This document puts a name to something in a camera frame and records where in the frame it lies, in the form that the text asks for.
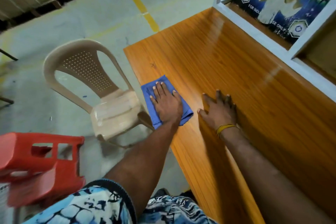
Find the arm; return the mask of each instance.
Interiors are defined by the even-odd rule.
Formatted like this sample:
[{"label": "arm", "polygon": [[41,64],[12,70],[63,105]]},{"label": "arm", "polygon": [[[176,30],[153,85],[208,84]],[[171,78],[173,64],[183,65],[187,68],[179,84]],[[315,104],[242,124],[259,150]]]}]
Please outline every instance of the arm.
[{"label": "arm", "polygon": [[[217,90],[217,103],[206,94],[204,98],[210,106],[209,113],[198,113],[209,126],[217,129],[224,124],[236,125],[236,105],[229,95],[223,100]],[[267,223],[334,223],[254,148],[240,129],[226,128],[220,138],[237,162]]]},{"label": "arm", "polygon": [[105,178],[119,183],[131,197],[137,216],[144,211],[153,193],[166,155],[182,117],[179,94],[170,94],[166,85],[156,84],[155,98],[150,97],[163,125],[144,141],[137,143]]}]

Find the person's left hand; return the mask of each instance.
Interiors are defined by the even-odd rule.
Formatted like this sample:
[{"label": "person's left hand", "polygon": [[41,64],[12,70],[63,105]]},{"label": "person's left hand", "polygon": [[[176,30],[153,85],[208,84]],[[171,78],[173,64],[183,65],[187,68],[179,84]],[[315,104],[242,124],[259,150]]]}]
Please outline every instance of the person's left hand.
[{"label": "person's left hand", "polygon": [[167,89],[164,82],[161,84],[156,82],[153,86],[155,98],[150,96],[150,99],[159,114],[160,120],[166,122],[180,122],[183,114],[182,101],[177,91],[173,90],[173,94]]}]

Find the concrete floor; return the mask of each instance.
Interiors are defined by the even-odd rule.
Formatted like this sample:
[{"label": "concrete floor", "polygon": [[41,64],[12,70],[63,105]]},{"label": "concrete floor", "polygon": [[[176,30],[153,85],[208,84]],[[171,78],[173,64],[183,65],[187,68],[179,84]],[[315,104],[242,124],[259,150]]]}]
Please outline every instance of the concrete floor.
[{"label": "concrete floor", "polygon": [[[42,64],[46,55],[70,40],[88,38],[105,45],[115,56],[126,77],[145,105],[140,85],[123,48],[155,31],[163,30],[212,5],[213,0],[74,0],[64,8],[36,18],[0,35],[0,46],[19,58],[9,61],[1,56],[0,92],[15,104],[0,103],[0,134],[41,132],[86,137],[80,150],[81,173],[87,182],[102,177],[125,151],[100,145],[94,138],[90,116],[44,82]],[[99,59],[112,81],[125,89],[126,84],[103,54]],[[90,105],[99,98],[86,85],[64,74],[57,79]],[[146,138],[144,126],[138,126],[115,140],[129,144]],[[157,186],[171,194],[188,189],[188,183],[171,151]]]}]

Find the patterned shirt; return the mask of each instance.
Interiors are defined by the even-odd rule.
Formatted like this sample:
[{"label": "patterned shirt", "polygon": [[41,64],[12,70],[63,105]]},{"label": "patterned shirt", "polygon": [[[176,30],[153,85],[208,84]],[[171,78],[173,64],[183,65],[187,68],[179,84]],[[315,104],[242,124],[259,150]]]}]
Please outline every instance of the patterned shirt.
[{"label": "patterned shirt", "polygon": [[131,198],[114,181],[90,182],[24,224],[216,224],[189,197],[151,198],[137,220]]}]

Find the forearm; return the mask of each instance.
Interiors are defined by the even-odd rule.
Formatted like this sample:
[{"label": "forearm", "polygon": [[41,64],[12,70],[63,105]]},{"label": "forearm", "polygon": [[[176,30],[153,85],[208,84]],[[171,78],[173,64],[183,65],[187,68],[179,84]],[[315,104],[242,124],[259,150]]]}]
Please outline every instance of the forearm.
[{"label": "forearm", "polygon": [[242,135],[220,134],[267,223],[334,223]]},{"label": "forearm", "polygon": [[168,122],[148,138],[137,143],[105,178],[119,183],[129,194],[137,216],[145,209],[166,159],[170,143],[179,126]]}]

